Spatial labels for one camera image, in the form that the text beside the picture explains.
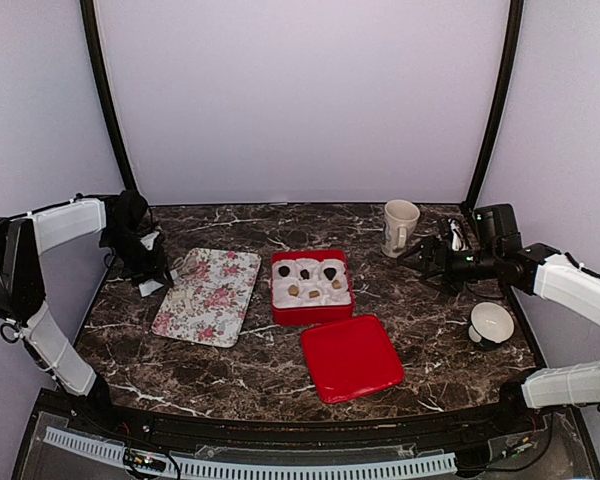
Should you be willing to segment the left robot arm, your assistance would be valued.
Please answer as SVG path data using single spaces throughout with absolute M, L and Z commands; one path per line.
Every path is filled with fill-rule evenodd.
M 147 200 L 136 190 L 87 195 L 0 217 L 0 334 L 21 343 L 37 366 L 74 397 L 91 398 L 81 417 L 100 436 L 121 427 L 120 412 L 100 396 L 108 385 L 75 350 L 53 317 L 47 301 L 42 259 L 49 252 L 87 236 L 123 264 L 126 279 L 148 296 L 174 283 L 157 228 L 145 233 Z

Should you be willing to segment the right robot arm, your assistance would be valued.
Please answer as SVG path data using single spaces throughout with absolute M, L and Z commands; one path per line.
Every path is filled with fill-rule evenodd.
M 600 274 L 568 252 L 543 243 L 523 246 L 514 209 L 509 204 L 472 213 L 479 246 L 469 249 L 462 229 L 450 221 L 401 253 L 399 265 L 417 271 L 420 283 L 447 295 L 470 282 L 495 279 L 504 288 L 559 304 L 600 327 Z M 490 413 L 501 434 L 514 432 L 529 409 L 558 405 L 595 405 L 600 410 L 600 360 L 560 368 L 540 368 L 510 382 L 508 396 Z

